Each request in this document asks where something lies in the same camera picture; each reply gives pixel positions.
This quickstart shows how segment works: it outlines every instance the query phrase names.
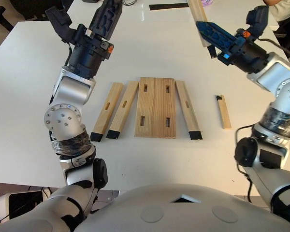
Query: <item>wood grain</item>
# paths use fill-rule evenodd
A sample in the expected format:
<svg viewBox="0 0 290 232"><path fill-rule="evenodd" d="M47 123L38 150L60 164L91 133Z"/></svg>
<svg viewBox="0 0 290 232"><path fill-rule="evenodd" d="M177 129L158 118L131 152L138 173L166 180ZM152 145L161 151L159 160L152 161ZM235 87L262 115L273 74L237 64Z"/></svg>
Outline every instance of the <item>wood grain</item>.
<svg viewBox="0 0 290 232"><path fill-rule="evenodd" d="M188 131L200 131L195 112L184 81L175 81L180 105L184 114Z"/></svg>
<svg viewBox="0 0 290 232"><path fill-rule="evenodd" d="M127 89L124 93L124 96L122 97L119 108L117 109L112 124L110 126L110 130L118 132L122 131L138 86L138 81L130 81L128 83Z"/></svg>
<svg viewBox="0 0 290 232"><path fill-rule="evenodd" d="M204 12L204 8L202 5L201 0L188 0L188 5L191 10L194 22L196 23L197 21L201 22L207 22L207 17ZM206 41L205 39L202 38L201 34L199 33L199 36L201 38L202 46L203 47L208 47L211 44Z"/></svg>
<svg viewBox="0 0 290 232"><path fill-rule="evenodd" d="M104 134L107 128L107 125L110 121L116 103L118 101L119 95L123 88L122 83L113 83L109 94L105 100L104 106L101 109L98 120L93 128L93 133Z"/></svg>
<svg viewBox="0 0 290 232"><path fill-rule="evenodd" d="M135 136L175 138L175 84L170 78L141 78Z"/></svg>
<svg viewBox="0 0 290 232"><path fill-rule="evenodd" d="M223 129L232 129L225 97L223 95L216 95L216 99L219 106Z"/></svg>

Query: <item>black tape wrap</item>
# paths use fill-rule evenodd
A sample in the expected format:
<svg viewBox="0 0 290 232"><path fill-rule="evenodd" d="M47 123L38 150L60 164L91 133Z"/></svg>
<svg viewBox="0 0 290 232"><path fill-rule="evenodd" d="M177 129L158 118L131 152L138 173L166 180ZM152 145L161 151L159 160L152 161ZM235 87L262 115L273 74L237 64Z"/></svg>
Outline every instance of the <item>black tape wrap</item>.
<svg viewBox="0 0 290 232"><path fill-rule="evenodd" d="M276 134L290 138L290 115L284 112L268 107L260 125Z"/></svg>
<svg viewBox="0 0 290 232"><path fill-rule="evenodd" d="M52 141L52 147L57 155L77 157L91 148L91 142L87 131L77 135L74 138L64 141Z"/></svg>

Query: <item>white table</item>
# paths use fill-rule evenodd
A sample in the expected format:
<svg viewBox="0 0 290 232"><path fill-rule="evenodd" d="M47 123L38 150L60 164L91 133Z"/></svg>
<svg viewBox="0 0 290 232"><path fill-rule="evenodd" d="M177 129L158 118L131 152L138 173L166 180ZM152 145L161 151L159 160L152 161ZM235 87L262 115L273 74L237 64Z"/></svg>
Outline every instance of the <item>white table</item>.
<svg viewBox="0 0 290 232"><path fill-rule="evenodd" d="M250 83L236 67L209 57L188 9L170 14L155 12L152 17L143 10L140 16L141 2L135 8L124 7L111 38L114 51L102 63L95 89L83 109L87 131L93 128L112 82L127 84L139 77L168 77L186 81L203 140L190 140L178 100L176 139L135 138L135 100L120 138L103 138L101 143L95 143L97 156L105 159L108 168L106 189L190 183L245 195L248 183L237 172L233 159L234 130L257 122L273 96ZM81 22L88 25L96 7L75 0L70 9L73 25ZM76 13L77 9L86 11ZM219 12L208 13L209 20L219 22L231 33L246 27L245 14L219 17ZM269 28L264 37L275 40ZM271 44L263 42L262 46L285 57ZM0 182L64 185L43 117L67 54L67 45L60 41L49 22L18 23L1 45ZM225 95L233 130L221 128L215 94ZM286 169L290 170L290 157Z"/></svg>

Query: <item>person's arm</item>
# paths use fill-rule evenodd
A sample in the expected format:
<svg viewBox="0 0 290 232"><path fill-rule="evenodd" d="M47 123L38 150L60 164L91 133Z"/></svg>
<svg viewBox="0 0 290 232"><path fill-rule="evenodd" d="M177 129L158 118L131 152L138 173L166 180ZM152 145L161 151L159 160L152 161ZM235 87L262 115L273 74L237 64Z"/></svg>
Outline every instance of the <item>person's arm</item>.
<svg viewBox="0 0 290 232"><path fill-rule="evenodd" d="M268 6L273 6L276 5L277 3L279 3L282 0L263 0L264 3Z"/></svg>

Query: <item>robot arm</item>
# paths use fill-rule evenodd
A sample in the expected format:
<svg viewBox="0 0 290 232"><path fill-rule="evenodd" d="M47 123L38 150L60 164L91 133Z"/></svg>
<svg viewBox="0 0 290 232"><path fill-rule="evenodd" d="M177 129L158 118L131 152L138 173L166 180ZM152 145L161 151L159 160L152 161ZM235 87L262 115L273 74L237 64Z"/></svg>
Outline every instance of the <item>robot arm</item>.
<svg viewBox="0 0 290 232"><path fill-rule="evenodd" d="M82 121L82 107L95 86L93 77L114 46L109 40L122 12L122 0L105 0L89 29L77 30L64 10L46 11L55 31L65 43L74 44L69 66L62 67L44 116L54 151L59 155L67 186L32 211L0 225L0 231L71 232L86 219L107 181L104 160L96 158Z"/></svg>
<svg viewBox="0 0 290 232"><path fill-rule="evenodd" d="M197 27L204 39L222 51L221 62L237 66L276 97L253 126L251 137L238 142L234 157L272 212L290 222L290 172L282 169L290 150L290 66L254 43L267 17L268 7L258 6L247 15L250 27L238 29L235 36L214 23L197 22Z"/></svg>

